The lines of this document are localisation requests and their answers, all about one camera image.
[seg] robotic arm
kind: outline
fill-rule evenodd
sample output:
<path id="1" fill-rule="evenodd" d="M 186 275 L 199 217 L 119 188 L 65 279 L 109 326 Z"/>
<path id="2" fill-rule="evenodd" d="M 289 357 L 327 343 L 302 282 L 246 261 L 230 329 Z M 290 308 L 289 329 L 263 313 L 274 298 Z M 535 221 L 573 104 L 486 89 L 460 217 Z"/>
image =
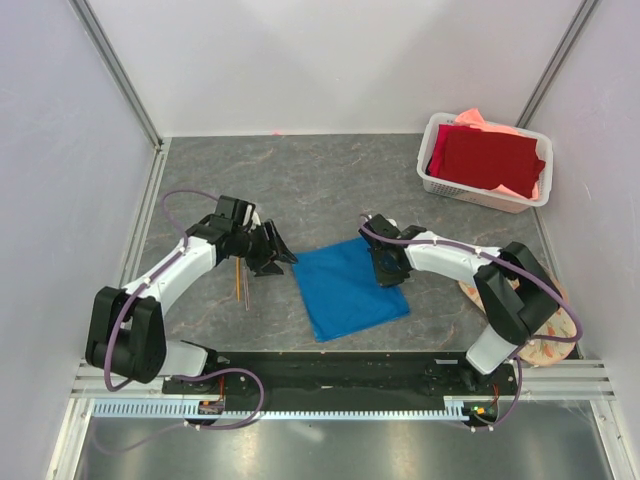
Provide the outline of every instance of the robotic arm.
<path id="1" fill-rule="evenodd" d="M 131 328 L 118 331 L 111 371 L 141 383 L 159 374 L 200 374 L 207 351 L 165 339 L 163 318 L 178 297 L 231 256 L 244 258 L 256 276 L 282 275 L 276 261 L 297 262 L 273 221 L 261 223 L 255 210 L 254 204 L 244 200 L 220 197 L 215 213 L 189 228 L 185 241 L 155 267 L 122 289 L 100 290 L 91 316 L 87 363 L 105 367 L 116 319 L 133 295 L 136 299 L 125 312 L 125 322 L 130 321 Z"/>
<path id="2" fill-rule="evenodd" d="M 559 294 L 526 246 L 512 242 L 503 249 L 482 247 L 480 250 L 474 245 L 448 241 L 415 225 L 401 232 L 392 222 L 376 215 L 360 229 L 371 247 L 378 283 L 383 287 L 398 285 L 409 278 L 409 272 L 416 270 L 475 285 L 489 325 L 469 348 L 466 358 L 481 375 L 491 374 L 525 345 L 558 309 L 555 300 L 533 282 L 479 254 L 482 251 L 507 261 L 538 277 Z M 400 241 L 389 243 L 385 239 Z M 509 284 L 513 279 L 519 281 L 515 290 Z"/>

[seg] blue towel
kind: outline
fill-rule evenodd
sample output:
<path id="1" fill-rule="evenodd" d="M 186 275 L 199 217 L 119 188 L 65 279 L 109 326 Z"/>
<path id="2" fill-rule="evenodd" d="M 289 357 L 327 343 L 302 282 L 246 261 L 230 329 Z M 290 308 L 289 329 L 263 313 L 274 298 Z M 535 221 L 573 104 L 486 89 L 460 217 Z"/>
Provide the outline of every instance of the blue towel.
<path id="1" fill-rule="evenodd" d="M 318 342 L 409 314 L 400 288 L 382 288 L 376 283 L 368 247 L 363 238 L 355 238 L 296 253 L 293 272 Z"/>

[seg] white wall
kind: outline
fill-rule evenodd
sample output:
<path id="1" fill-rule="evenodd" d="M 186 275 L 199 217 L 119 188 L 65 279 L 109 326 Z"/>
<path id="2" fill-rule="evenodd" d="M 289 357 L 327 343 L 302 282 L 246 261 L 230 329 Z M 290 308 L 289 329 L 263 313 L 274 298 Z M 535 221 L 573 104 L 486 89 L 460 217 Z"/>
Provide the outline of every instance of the white wall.
<path id="1" fill-rule="evenodd" d="M 67 0 L 0 2 L 0 464 L 44 478 L 153 158 Z"/>
<path id="2" fill-rule="evenodd" d="M 640 447 L 640 3 L 601 2 L 534 118 L 554 142 L 543 218 L 583 346 L 601 357 Z"/>
<path id="3" fill-rule="evenodd" d="M 515 123 L 579 0 L 91 0 L 168 136 Z"/>

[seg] dark red towel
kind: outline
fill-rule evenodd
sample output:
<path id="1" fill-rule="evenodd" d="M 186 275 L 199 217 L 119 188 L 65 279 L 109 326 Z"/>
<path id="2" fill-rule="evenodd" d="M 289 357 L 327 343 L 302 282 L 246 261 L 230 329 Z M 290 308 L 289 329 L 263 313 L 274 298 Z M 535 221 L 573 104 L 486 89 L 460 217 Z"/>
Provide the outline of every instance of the dark red towel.
<path id="1" fill-rule="evenodd" d="M 536 139 L 481 130 L 452 130 L 438 178 L 493 190 L 499 185 L 531 198 L 545 163 Z"/>
<path id="2" fill-rule="evenodd" d="M 452 130 L 473 130 L 471 127 L 464 125 L 447 125 L 443 123 L 438 125 L 438 136 L 436 137 L 436 144 L 433 147 L 433 154 L 431 155 L 431 162 L 429 162 L 429 175 L 439 178 L 440 167 L 444 161 L 444 151 L 447 144 L 447 138 Z"/>

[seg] white plastic basket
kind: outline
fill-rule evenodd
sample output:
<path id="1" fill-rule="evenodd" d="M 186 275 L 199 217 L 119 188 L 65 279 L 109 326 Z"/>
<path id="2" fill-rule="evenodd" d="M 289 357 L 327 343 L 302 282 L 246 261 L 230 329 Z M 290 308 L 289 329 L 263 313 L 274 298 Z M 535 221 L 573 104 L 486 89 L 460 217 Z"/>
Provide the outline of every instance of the white plastic basket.
<path id="1" fill-rule="evenodd" d="M 538 179 L 538 190 L 540 195 L 538 200 L 527 200 L 509 195 L 483 190 L 481 188 L 468 187 L 455 182 L 448 182 L 439 178 L 429 176 L 427 165 L 433 154 L 433 149 L 438 137 L 438 126 L 442 124 L 453 125 L 457 115 L 450 113 L 436 113 L 429 120 L 427 129 L 422 138 L 420 152 L 418 153 L 418 175 L 422 178 L 424 189 L 429 193 L 443 195 L 445 197 L 456 198 L 465 202 L 477 203 L 485 207 L 495 208 L 509 213 L 520 213 L 529 207 L 541 207 L 549 200 L 551 192 L 551 177 L 553 174 L 553 149 L 551 148 L 551 140 L 549 137 L 540 133 L 531 132 L 516 128 L 520 133 L 527 137 L 535 138 L 538 143 L 536 145 L 536 153 L 540 160 L 546 163 L 544 170 L 540 173 Z"/>

